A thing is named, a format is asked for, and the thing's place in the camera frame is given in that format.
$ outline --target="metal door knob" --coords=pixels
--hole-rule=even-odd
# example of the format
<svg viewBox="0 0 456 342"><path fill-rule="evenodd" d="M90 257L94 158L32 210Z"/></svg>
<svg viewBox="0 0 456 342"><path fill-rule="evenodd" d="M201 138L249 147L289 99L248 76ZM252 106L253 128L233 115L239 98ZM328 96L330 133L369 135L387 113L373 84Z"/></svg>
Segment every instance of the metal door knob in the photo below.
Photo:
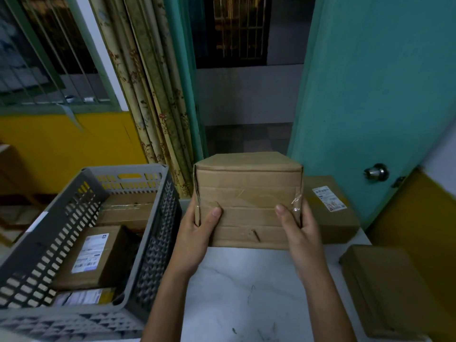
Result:
<svg viewBox="0 0 456 342"><path fill-rule="evenodd" d="M364 170L364 177L372 181L385 181L390 177L390 172L387 166L377 163L372 168Z"/></svg>

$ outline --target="green window frame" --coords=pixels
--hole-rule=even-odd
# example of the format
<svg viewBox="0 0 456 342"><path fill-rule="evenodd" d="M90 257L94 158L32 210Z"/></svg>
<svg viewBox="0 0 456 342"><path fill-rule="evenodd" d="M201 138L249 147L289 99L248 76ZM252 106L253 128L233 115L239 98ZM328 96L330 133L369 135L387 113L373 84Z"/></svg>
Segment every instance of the green window frame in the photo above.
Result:
<svg viewBox="0 0 456 342"><path fill-rule="evenodd" d="M10 12L13 14L15 21L19 24L20 29L25 35L26 39L30 43L33 51L38 56L43 68L47 75L50 77L52 82L41 84L32 88L22 88L22 91L5 92L0 94L0 98L3 101L0 104L0 116L16 116L16 115L46 115L46 114L65 114L64 109L57 103L43 103L43 104L10 104L20 99L27 97L35 97L43 95L43 92L55 92L57 90L62 91L65 88L65 84L60 78L60 75L56 71L52 64L49 56L46 54L41 42L38 39L36 32L34 31L29 19L27 18L22 5L19 0L4 0L7 4ZM76 0L66 0L68 8L76 22L79 32L83 38L85 45L92 57L94 65L97 69L98 75L101 82L106 90L109 101L99 101L95 98L94 102L75 102L68 103L67 99L64 98L63 92L62 100L63 103L60 105L68 106L74 114L87 114L87 113L103 113L103 112L122 112L114 89L109 81L105 67L95 47L94 40L89 32L87 24L83 18L82 12L77 4Z"/></svg>

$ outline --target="yellow curtain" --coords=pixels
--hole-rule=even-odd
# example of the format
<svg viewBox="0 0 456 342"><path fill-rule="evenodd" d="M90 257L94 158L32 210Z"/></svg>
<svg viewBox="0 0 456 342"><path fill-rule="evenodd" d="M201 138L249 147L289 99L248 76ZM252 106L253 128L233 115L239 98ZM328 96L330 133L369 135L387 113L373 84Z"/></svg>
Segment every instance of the yellow curtain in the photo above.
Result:
<svg viewBox="0 0 456 342"><path fill-rule="evenodd" d="M193 151L163 0L90 0L149 163L193 192Z"/></svg>

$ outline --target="white sticker on crate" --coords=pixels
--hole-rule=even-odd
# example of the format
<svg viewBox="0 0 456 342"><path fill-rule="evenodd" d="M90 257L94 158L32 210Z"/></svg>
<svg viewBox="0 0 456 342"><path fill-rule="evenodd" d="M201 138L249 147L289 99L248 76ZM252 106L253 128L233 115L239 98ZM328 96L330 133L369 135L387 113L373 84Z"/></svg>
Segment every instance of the white sticker on crate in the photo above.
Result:
<svg viewBox="0 0 456 342"><path fill-rule="evenodd" d="M40 215L36 218L36 220L33 221L33 223L30 225L29 228L27 228L26 233L30 233L32 230L35 229L35 227L38 225L38 223L41 222L41 220L48 214L47 211L43 211L40 213Z"/></svg>
<svg viewBox="0 0 456 342"><path fill-rule="evenodd" d="M103 289L89 289L73 293L59 294L53 306L91 305L98 304Z"/></svg>
<svg viewBox="0 0 456 342"><path fill-rule="evenodd" d="M109 233L87 236L83 248L74 262L72 274L95 270L105 249Z"/></svg>
<svg viewBox="0 0 456 342"><path fill-rule="evenodd" d="M329 189L328 186L313 188L312 191L323 202L327 209L331 212L346 209L344 203Z"/></svg>

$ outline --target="gray plastic basket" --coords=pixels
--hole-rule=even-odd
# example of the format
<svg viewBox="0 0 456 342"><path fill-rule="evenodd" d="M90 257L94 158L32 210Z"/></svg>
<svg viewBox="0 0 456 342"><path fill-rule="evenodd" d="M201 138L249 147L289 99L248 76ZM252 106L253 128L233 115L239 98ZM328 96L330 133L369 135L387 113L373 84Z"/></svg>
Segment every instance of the gray plastic basket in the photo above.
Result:
<svg viewBox="0 0 456 342"><path fill-rule="evenodd" d="M49 284L83 228L111 194L157 192L123 292L106 305L49 306ZM45 210L0 265L0 327L42 341L138 338L176 240L182 215L167 166L89 167Z"/></svg>

